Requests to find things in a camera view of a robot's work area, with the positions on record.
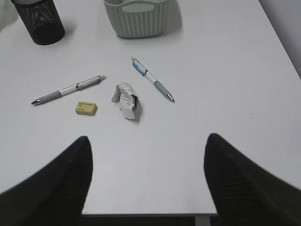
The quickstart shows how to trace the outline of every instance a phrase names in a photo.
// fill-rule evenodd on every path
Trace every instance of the ballpoint pen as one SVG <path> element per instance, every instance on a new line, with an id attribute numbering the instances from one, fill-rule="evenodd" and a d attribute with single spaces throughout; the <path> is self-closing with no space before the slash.
<path id="1" fill-rule="evenodd" d="M 132 57 L 134 68 L 143 76 L 146 77 L 168 100 L 174 102 L 170 92 L 136 59 Z"/>
<path id="2" fill-rule="evenodd" d="M 57 98 L 62 97 L 64 95 L 67 95 L 69 93 L 72 93 L 74 91 L 89 88 L 90 86 L 93 86 L 93 85 L 96 85 L 96 84 L 100 83 L 102 80 L 104 80 L 106 78 L 107 78 L 106 76 L 100 76 L 100 75 L 96 76 L 96 77 L 88 79 L 86 81 L 77 83 L 73 86 L 69 86 L 69 87 L 64 88 L 62 90 L 59 90 L 59 91 L 56 91 L 54 93 L 50 93 L 46 96 L 40 97 L 40 98 L 36 99 L 35 101 L 33 101 L 32 105 L 42 104 L 42 103 L 48 102 L 50 100 L 54 100 L 54 99 L 57 99 Z"/>

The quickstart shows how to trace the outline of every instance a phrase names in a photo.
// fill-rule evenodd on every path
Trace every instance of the yellow eraser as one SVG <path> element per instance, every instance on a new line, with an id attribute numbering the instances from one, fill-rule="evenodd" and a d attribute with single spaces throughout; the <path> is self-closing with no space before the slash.
<path id="1" fill-rule="evenodd" d="M 97 111 L 97 105 L 95 103 L 79 101 L 75 111 L 77 114 L 95 115 Z"/>

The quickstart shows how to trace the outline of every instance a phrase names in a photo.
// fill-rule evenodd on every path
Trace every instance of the black mesh pen holder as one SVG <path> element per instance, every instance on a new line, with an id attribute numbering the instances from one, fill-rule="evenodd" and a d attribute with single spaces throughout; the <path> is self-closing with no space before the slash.
<path id="1" fill-rule="evenodd" d="M 65 30 L 53 0 L 11 0 L 32 40 L 38 45 L 59 41 Z"/>

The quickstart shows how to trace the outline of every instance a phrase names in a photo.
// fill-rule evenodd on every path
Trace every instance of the white wall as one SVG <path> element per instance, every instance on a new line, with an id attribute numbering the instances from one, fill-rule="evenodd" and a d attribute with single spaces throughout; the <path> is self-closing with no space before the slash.
<path id="1" fill-rule="evenodd" d="M 301 0 L 259 0 L 301 77 Z"/>

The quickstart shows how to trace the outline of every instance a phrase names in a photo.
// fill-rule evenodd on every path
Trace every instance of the crumpled paper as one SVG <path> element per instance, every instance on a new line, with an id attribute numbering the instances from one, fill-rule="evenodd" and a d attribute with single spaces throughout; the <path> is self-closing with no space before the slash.
<path id="1" fill-rule="evenodd" d="M 138 97 L 130 84 L 124 81 L 118 84 L 112 102 L 119 102 L 120 110 L 125 118 L 135 118 L 133 110 L 137 107 Z"/>

